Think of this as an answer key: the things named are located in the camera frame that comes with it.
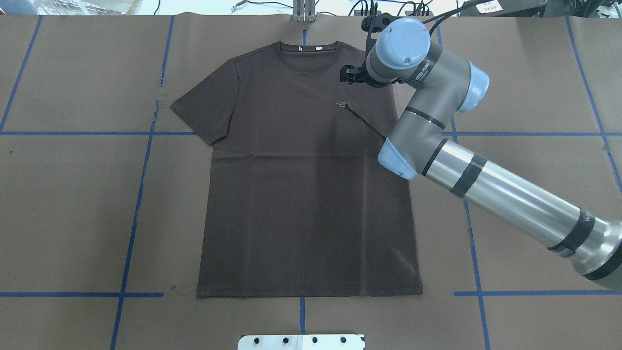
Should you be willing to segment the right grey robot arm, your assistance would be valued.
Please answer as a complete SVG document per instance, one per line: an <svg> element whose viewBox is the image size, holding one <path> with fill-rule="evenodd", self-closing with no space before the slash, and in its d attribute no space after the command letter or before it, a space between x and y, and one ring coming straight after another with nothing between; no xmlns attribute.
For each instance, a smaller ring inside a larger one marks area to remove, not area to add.
<svg viewBox="0 0 622 350"><path fill-rule="evenodd" d="M415 89L380 149L380 165L409 181L426 177L568 259L585 279L620 292L620 221L604 221L443 137L455 113L473 110L484 98L488 75L433 42L417 18L367 16L361 27L367 32L364 61L344 66L341 82Z"/></svg>

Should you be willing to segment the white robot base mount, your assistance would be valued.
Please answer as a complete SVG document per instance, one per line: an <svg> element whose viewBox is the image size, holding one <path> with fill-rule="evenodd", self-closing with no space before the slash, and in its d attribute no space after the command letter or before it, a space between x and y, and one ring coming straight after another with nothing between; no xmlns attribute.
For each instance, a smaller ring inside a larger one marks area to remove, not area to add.
<svg viewBox="0 0 622 350"><path fill-rule="evenodd" d="M275 334L242 336L238 350L364 350L359 334Z"/></svg>

